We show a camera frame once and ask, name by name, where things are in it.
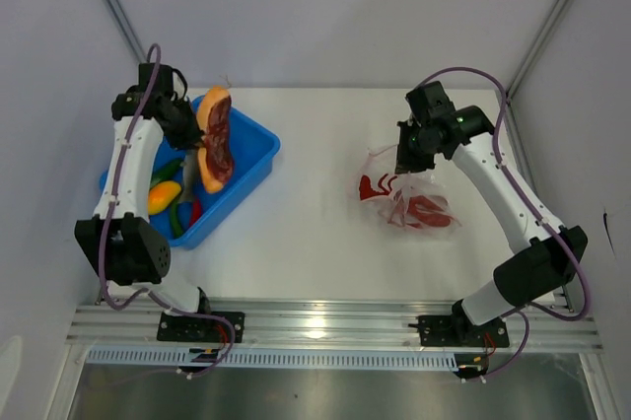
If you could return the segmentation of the grey toy fish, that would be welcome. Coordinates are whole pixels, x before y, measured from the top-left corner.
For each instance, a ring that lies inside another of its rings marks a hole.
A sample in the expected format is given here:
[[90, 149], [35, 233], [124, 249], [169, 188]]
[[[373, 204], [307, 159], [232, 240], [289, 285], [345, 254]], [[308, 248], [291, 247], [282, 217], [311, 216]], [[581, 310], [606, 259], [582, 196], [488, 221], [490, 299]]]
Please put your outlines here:
[[192, 202], [194, 200], [194, 187], [199, 178], [199, 167], [194, 152], [188, 152], [182, 164], [181, 193], [179, 203]]

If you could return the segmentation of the toy steak slice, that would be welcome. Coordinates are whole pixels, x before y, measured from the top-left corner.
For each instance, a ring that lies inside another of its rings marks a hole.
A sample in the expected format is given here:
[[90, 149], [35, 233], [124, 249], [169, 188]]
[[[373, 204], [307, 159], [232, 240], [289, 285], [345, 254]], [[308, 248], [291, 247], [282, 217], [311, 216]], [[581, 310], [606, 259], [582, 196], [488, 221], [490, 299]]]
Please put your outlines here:
[[215, 86], [202, 98], [196, 120], [203, 132], [197, 151], [202, 185], [207, 193], [221, 191], [231, 179], [235, 161], [230, 150], [232, 98], [226, 88]]

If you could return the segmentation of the clear pink-dotted zip bag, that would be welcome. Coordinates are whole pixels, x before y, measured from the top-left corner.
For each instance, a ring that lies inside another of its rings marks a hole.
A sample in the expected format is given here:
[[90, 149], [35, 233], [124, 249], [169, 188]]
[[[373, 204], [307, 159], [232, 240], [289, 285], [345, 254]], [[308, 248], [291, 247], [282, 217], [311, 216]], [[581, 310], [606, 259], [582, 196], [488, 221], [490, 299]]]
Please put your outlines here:
[[395, 145], [370, 148], [349, 196], [376, 224], [389, 230], [444, 239], [461, 227], [445, 189], [430, 172], [394, 171]]

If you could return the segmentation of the red toy lobster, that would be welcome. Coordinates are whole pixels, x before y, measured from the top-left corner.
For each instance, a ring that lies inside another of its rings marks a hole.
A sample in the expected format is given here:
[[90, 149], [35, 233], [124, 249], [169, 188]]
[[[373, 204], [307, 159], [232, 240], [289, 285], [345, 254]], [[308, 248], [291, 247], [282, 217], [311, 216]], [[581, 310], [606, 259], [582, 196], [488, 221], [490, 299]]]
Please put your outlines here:
[[376, 178], [361, 174], [357, 196], [389, 225], [401, 229], [448, 228], [456, 223], [449, 203], [442, 195], [426, 194], [418, 180], [406, 175], [382, 174]]

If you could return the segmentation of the red toy chili pepper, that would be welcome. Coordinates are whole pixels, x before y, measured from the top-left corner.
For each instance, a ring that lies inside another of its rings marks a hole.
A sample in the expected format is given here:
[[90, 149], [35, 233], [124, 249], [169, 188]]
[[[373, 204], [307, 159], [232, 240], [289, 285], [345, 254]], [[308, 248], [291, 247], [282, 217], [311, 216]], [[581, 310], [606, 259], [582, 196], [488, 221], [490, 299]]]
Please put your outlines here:
[[203, 213], [203, 209], [202, 209], [200, 200], [198, 198], [195, 198], [192, 202], [188, 226], [192, 227], [201, 217], [202, 213]]

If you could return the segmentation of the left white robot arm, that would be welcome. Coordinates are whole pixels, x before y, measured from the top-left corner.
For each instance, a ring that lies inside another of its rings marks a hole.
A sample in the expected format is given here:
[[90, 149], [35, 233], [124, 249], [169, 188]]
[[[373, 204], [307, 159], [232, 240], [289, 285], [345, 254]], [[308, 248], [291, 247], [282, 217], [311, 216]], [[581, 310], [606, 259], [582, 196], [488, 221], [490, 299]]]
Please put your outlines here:
[[179, 329], [194, 341], [213, 331], [200, 288], [171, 267], [171, 248], [149, 218], [154, 162], [163, 142], [195, 149], [202, 132], [181, 73], [156, 60], [138, 67], [138, 82], [114, 100], [114, 145], [105, 186], [91, 218], [74, 236], [99, 278], [107, 304], [122, 311], [141, 295], [180, 315]]

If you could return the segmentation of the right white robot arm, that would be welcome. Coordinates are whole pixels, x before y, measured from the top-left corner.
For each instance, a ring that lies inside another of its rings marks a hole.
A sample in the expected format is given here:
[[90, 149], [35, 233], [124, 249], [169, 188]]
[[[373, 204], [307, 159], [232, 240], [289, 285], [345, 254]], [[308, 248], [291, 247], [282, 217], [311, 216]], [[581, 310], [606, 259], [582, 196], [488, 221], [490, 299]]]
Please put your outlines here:
[[588, 238], [581, 227], [569, 228], [554, 216], [515, 173], [498, 126], [481, 108], [456, 108], [438, 81], [417, 86], [406, 100], [411, 115], [397, 124], [396, 172], [431, 170], [438, 155], [453, 162], [493, 212], [512, 252], [487, 284], [452, 307], [452, 337], [472, 344], [490, 322], [578, 276]]

